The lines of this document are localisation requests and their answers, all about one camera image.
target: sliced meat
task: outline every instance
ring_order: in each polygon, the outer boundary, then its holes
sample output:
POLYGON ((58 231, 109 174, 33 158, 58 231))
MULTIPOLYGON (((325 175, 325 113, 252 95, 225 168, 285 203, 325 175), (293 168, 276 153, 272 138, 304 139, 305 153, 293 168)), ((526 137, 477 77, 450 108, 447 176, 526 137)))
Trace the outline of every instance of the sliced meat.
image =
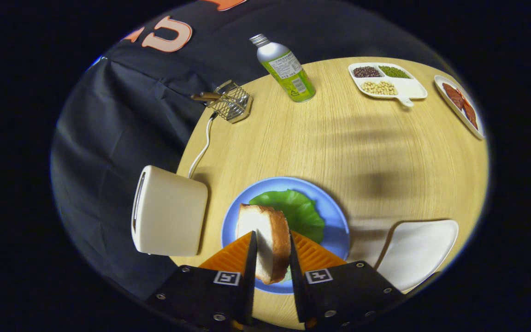
POLYGON ((442 83, 442 86, 444 87, 444 90, 452 103, 454 103, 454 105, 456 105, 456 107, 459 109, 462 109, 464 98, 462 95, 460 95, 460 92, 458 92, 455 88, 452 88, 449 84, 442 83))
POLYGON ((464 109, 464 113, 466 114, 466 118, 470 121, 470 123, 474 126, 474 128, 478 130, 477 116, 474 113, 473 107, 470 106, 470 104, 466 100, 464 100, 463 109, 464 109))

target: metal mesh holder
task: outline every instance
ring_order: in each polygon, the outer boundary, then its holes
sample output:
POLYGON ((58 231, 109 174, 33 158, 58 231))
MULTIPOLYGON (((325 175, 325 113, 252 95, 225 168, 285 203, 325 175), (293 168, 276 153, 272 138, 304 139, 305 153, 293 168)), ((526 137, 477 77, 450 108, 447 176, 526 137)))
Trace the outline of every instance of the metal mesh holder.
POLYGON ((234 124, 249 116, 253 97, 235 82, 228 80, 218 86, 214 92, 222 96, 209 103, 207 107, 216 111, 223 119, 234 124))

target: black cloth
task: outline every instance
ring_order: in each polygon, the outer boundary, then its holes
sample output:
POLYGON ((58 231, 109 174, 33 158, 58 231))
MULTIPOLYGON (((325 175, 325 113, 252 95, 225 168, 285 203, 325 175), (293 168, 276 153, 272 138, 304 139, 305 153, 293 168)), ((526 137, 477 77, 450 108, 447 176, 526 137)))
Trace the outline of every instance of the black cloth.
POLYGON ((139 299, 175 269, 166 256, 138 252, 130 216, 146 165, 171 172, 204 105, 189 99, 232 78, 244 84, 267 74, 249 38, 263 33, 301 63, 353 56, 408 59, 449 72, 428 46, 374 13, 331 0, 248 0, 227 11, 196 1, 144 24, 135 42, 122 40, 92 65, 68 97, 57 123, 51 179, 57 209, 92 267, 139 299), (189 24, 183 48, 142 47, 166 17, 189 24))

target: red bean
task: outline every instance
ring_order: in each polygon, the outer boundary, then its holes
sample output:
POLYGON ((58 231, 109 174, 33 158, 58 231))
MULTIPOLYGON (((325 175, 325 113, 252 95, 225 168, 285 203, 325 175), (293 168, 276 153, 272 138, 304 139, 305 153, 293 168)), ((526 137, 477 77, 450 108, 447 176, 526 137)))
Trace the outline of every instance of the red bean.
POLYGON ((354 69, 354 76, 355 77, 382 77, 382 75, 374 69, 374 67, 371 67, 367 65, 366 67, 358 67, 354 69))

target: bread crust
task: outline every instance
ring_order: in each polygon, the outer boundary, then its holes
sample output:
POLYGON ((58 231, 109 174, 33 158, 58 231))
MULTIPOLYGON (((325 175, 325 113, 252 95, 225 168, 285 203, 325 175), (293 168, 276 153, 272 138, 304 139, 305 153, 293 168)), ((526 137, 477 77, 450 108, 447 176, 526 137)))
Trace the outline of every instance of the bread crust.
MULTIPOLYGON (((239 210, 245 206, 249 206, 249 204, 240 204, 239 210)), ((257 208, 270 216, 273 258, 272 274, 269 282, 258 277, 265 285, 270 285, 282 281, 286 276, 290 260, 290 231, 288 221, 282 211, 276 211, 270 206, 257 205, 257 208)))

